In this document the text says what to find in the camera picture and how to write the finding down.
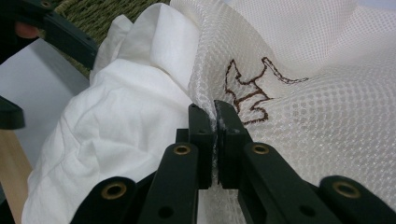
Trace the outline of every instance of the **finger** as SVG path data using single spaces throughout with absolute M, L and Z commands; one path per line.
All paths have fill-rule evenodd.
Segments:
M 34 26 L 17 21 L 15 23 L 15 33 L 22 38 L 35 38 L 38 36 L 38 29 Z

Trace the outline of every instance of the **black plastic bar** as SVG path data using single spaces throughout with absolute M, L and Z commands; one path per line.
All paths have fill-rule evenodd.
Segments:
M 44 23 L 47 42 L 84 66 L 93 68 L 97 46 L 92 38 L 54 12 L 44 17 Z
M 14 130 L 23 128 L 24 125 L 23 110 L 0 96 L 0 129 Z
M 237 189 L 242 149 L 250 137 L 232 105 L 215 101 L 215 106 L 218 116 L 219 182 L 224 189 Z
M 137 223 L 196 223 L 197 204 L 198 149 L 173 144 L 163 154 Z
M 350 178 L 323 178 L 318 195 L 344 223 L 396 223 L 396 214 L 390 207 Z
M 197 105 L 189 106 L 189 143 L 199 149 L 199 189 L 212 185 L 212 157 L 215 135 L 207 113 Z
M 248 143 L 242 165 L 265 208 L 265 223 L 341 223 L 273 147 Z
M 71 224 L 129 223 L 136 193 L 136 184 L 131 179 L 116 176 L 104 180 L 85 198 Z

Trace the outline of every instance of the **wrinkled fabric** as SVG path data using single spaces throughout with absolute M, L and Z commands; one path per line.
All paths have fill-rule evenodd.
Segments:
M 113 21 L 91 86 L 71 100 L 29 176 L 23 223 L 69 223 L 100 181 L 137 182 L 158 168 L 176 130 L 188 127 L 197 40 L 196 26 L 166 5 L 135 24 Z

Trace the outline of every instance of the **hole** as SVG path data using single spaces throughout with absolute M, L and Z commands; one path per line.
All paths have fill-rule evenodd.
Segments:
M 51 3 L 48 2 L 48 1 L 41 1 L 41 6 L 42 6 L 42 7 L 50 7 L 50 6 L 51 6 Z
M 361 192 L 357 188 L 345 181 L 337 181 L 332 183 L 332 188 L 337 193 L 350 199 L 357 199 L 361 196 Z
M 174 214 L 174 211 L 171 207 L 169 206 L 164 206 L 158 210 L 158 216 L 161 218 L 169 218 Z
M 314 217 L 317 214 L 317 212 L 315 212 L 315 210 L 308 205 L 301 205 L 300 212 L 308 217 Z
M 107 190 L 107 193 L 109 195 L 116 195 L 116 194 L 119 194 L 120 192 L 121 192 L 120 186 L 113 186 Z
M 191 151 L 191 149 L 189 147 L 186 147 L 186 146 L 179 146 L 179 147 L 175 147 L 174 148 L 174 152 L 177 155 L 180 155 L 180 156 L 189 154 L 190 151 Z
M 253 151 L 257 154 L 267 154 L 268 152 L 270 152 L 270 149 L 268 147 L 265 146 L 253 146 Z
M 106 185 L 102 189 L 102 197 L 107 200 L 114 200 L 120 198 L 126 192 L 126 186 L 120 181 L 116 181 Z

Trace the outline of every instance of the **brown embroidery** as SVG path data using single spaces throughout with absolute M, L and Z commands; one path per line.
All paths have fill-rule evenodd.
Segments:
M 304 81 L 308 80 L 307 77 L 302 78 L 302 79 L 289 79 L 289 78 L 283 77 L 282 74 L 279 73 L 277 68 L 274 66 L 274 64 L 267 57 L 262 58 L 262 63 L 264 64 L 264 68 L 259 73 L 259 75 L 254 77 L 251 80 L 248 80 L 248 81 L 241 80 L 242 75 L 239 72 L 238 68 L 236 67 L 236 63 L 235 63 L 234 59 L 232 59 L 230 61 L 230 64 L 228 65 L 228 68 L 227 68 L 227 73 L 225 74 L 225 92 L 231 94 L 231 96 L 233 97 L 233 104 L 236 106 L 237 113 L 238 114 L 240 113 L 242 104 L 249 102 L 249 100 L 252 100 L 251 101 L 252 105 L 248 106 L 248 109 L 251 112 L 260 113 L 260 117 L 258 119 L 244 121 L 243 122 L 244 125 L 268 120 L 267 111 L 264 108 L 262 108 L 261 106 L 259 106 L 259 104 L 261 102 L 272 100 L 272 98 L 268 97 L 268 95 L 256 83 L 256 81 L 259 78 L 264 76 L 268 67 L 273 71 L 273 73 L 277 77 L 277 79 L 284 84 L 291 85 L 291 84 L 296 84 L 296 83 L 304 82 Z M 236 72 L 236 76 L 234 77 L 234 79 L 232 79 L 230 77 L 230 71 L 232 68 L 234 68 L 235 72 Z M 245 95 L 238 98 L 238 96 L 235 93 L 236 91 L 231 90 L 231 88 L 229 87 L 230 81 L 236 81 L 236 84 L 238 86 L 235 89 L 242 89 L 243 93 Z

